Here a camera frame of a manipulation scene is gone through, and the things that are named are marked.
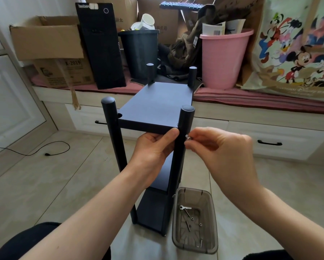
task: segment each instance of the disney bag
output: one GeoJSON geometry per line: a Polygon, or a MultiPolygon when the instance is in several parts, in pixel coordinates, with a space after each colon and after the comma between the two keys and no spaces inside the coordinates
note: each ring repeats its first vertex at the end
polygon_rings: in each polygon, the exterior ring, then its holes
{"type": "Polygon", "coordinates": [[[241,89],[324,101],[324,0],[263,0],[260,12],[241,89]]]}

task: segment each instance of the forearm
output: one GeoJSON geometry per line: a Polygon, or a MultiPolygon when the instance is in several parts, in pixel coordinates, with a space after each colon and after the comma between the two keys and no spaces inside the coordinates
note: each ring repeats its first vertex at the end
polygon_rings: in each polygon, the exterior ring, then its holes
{"type": "Polygon", "coordinates": [[[273,236],[295,260],[324,259],[324,228],[262,188],[246,204],[237,205],[273,236]]]}
{"type": "Polygon", "coordinates": [[[123,170],[21,259],[102,259],[142,191],[138,174],[123,170]]]}

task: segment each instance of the white drawer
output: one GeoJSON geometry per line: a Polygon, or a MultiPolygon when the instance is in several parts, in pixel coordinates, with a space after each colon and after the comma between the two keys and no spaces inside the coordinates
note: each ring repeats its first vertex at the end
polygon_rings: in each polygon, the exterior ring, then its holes
{"type": "Polygon", "coordinates": [[[211,118],[193,118],[191,130],[195,127],[216,127],[226,130],[228,126],[227,120],[213,120],[211,118]]]}
{"type": "MultiPolygon", "coordinates": [[[[106,123],[103,109],[101,107],[81,106],[81,110],[74,110],[72,104],[65,105],[77,130],[102,133],[109,135],[107,125],[96,124],[95,121],[106,123]]],[[[128,139],[137,139],[144,132],[136,130],[121,129],[122,136],[128,139]]]]}
{"type": "Polygon", "coordinates": [[[235,121],[227,130],[252,137],[255,154],[298,160],[306,160],[324,142],[324,131],[318,130],[235,121]]]}

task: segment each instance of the power cord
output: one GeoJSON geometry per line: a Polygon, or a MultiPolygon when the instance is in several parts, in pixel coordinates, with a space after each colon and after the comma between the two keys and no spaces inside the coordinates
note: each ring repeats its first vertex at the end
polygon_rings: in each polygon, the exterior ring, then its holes
{"type": "MultiPolygon", "coordinates": [[[[28,154],[28,155],[26,155],[26,154],[22,154],[22,153],[19,153],[19,152],[17,152],[17,151],[14,151],[14,150],[12,150],[12,149],[9,149],[9,148],[1,148],[1,147],[0,147],[0,149],[11,150],[11,151],[13,151],[13,152],[15,152],[15,153],[17,153],[17,154],[23,155],[23,156],[32,156],[32,155],[34,155],[35,153],[37,153],[38,151],[40,151],[40,149],[44,148],[45,146],[47,146],[47,145],[49,145],[49,144],[51,144],[51,143],[55,143],[55,142],[63,142],[63,143],[65,143],[65,144],[67,144],[67,145],[68,145],[68,150],[70,150],[70,145],[69,145],[68,143],[62,141],[62,140],[57,140],[57,141],[53,141],[53,142],[50,142],[50,143],[48,143],[48,144],[45,144],[44,146],[40,147],[36,152],[34,152],[34,153],[32,153],[32,154],[28,154]]],[[[45,156],[55,156],[55,155],[59,155],[59,154],[65,153],[65,152],[67,152],[68,150],[66,150],[66,151],[64,151],[64,152],[61,152],[61,153],[57,153],[57,154],[49,154],[49,153],[45,153],[44,155],[45,155],[45,156]]]]}

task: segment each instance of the drawer handle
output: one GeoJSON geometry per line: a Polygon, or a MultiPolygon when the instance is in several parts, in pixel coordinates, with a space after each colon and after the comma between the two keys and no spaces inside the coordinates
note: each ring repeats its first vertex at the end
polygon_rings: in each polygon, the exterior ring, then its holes
{"type": "Polygon", "coordinates": [[[261,141],[261,140],[257,140],[257,142],[258,142],[259,144],[267,144],[267,145],[274,145],[274,146],[281,146],[281,145],[282,145],[281,142],[278,142],[278,143],[267,143],[267,142],[263,142],[263,141],[261,141]]]}
{"type": "Polygon", "coordinates": [[[107,125],[107,123],[102,123],[102,122],[99,122],[98,120],[95,121],[96,124],[103,124],[103,125],[107,125]]]}

